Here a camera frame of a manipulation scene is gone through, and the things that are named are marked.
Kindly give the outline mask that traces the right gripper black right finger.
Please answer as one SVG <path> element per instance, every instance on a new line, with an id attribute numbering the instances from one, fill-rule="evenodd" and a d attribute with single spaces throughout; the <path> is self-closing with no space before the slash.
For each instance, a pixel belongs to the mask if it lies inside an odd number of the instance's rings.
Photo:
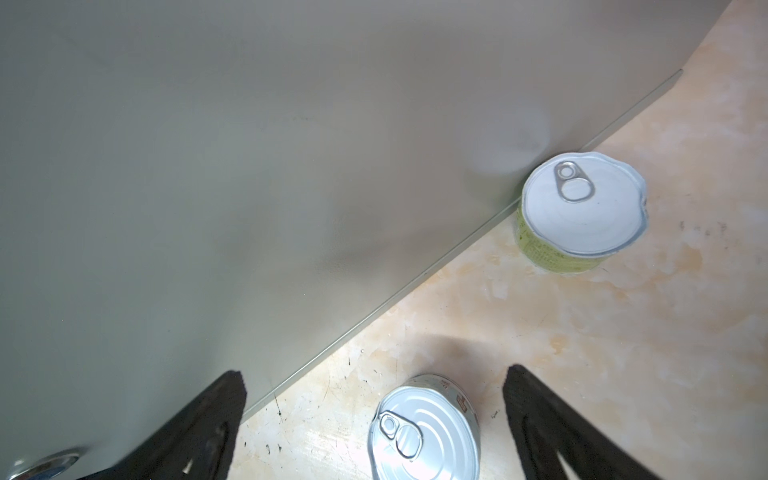
<path id="1" fill-rule="evenodd" d="M 655 479 L 639 463 L 520 364 L 502 388 L 508 425 L 527 479 Z"/>

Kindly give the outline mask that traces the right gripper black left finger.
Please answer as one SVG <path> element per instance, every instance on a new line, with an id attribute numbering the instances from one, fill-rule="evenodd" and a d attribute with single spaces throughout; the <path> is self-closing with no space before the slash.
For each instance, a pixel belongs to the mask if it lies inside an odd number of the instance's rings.
<path id="1" fill-rule="evenodd" d="M 225 479 L 237 444 L 247 392 L 229 370 L 114 466 L 91 479 Z"/>

